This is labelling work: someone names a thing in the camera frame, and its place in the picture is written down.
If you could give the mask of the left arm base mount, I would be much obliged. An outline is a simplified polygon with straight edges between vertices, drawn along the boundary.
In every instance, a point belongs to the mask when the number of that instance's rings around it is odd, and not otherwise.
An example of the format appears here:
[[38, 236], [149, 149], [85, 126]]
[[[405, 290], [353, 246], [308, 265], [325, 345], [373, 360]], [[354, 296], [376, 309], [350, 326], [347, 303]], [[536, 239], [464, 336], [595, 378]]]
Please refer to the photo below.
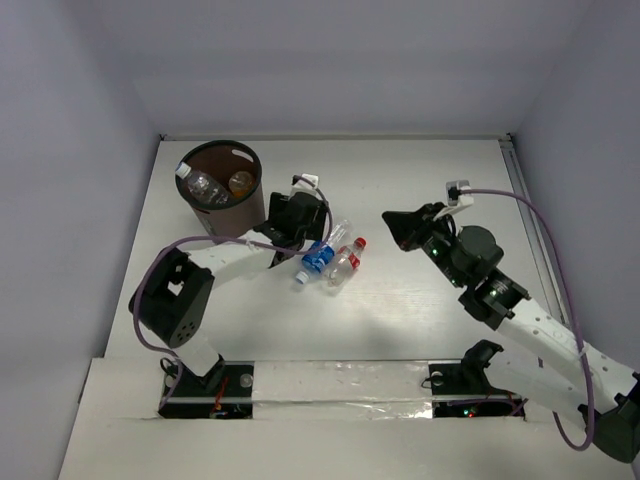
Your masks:
[[174, 387], [171, 397], [159, 408], [165, 419], [241, 420], [253, 417], [254, 362], [221, 359], [204, 377], [184, 368], [177, 378], [173, 360], [162, 358], [164, 373], [161, 399]]

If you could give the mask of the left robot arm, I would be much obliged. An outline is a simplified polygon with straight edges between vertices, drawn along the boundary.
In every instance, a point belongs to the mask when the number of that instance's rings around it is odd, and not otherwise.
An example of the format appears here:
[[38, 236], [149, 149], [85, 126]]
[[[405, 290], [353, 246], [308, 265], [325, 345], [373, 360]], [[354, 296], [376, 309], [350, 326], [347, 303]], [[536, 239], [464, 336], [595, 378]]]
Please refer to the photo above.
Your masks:
[[159, 252], [133, 293], [129, 311], [140, 344], [173, 361], [174, 386], [184, 377], [201, 395], [220, 386], [224, 359], [198, 333], [212, 291], [305, 255], [306, 242], [327, 241], [325, 225], [331, 220], [328, 200], [316, 187], [274, 193], [267, 220], [245, 234], [186, 237]]

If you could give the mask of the orange juice bottle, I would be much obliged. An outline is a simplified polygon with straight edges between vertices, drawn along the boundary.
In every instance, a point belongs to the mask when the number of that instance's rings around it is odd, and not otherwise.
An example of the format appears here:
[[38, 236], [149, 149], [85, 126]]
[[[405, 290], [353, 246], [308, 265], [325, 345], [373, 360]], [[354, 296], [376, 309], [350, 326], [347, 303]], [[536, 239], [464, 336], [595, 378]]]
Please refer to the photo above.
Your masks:
[[229, 191], [235, 198], [242, 198], [249, 194], [255, 185], [254, 176], [248, 171], [237, 171], [229, 179]]

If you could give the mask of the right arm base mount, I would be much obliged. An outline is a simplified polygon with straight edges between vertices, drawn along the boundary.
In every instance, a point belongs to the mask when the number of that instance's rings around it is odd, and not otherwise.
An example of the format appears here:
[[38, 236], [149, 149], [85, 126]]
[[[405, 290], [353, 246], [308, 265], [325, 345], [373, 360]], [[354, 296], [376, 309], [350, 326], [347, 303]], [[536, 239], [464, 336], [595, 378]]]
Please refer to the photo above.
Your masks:
[[420, 387], [431, 394], [437, 419], [526, 418], [525, 399], [492, 387], [478, 370], [463, 366], [461, 361], [430, 363]]

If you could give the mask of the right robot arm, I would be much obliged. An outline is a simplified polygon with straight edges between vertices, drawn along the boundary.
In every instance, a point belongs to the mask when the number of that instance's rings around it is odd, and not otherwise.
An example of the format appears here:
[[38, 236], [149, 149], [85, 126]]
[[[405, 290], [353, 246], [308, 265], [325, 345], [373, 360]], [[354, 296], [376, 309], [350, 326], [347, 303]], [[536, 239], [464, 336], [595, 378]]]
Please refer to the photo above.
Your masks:
[[464, 310], [542, 361], [518, 366], [501, 346], [483, 343], [479, 358], [460, 368], [462, 384], [519, 393], [581, 426], [609, 457], [632, 463], [639, 453], [639, 374], [579, 340], [517, 282], [502, 273], [504, 255], [494, 235], [469, 225], [453, 231], [453, 210], [442, 203], [414, 212], [386, 211], [382, 219], [403, 251], [422, 250], [445, 278], [462, 289]]

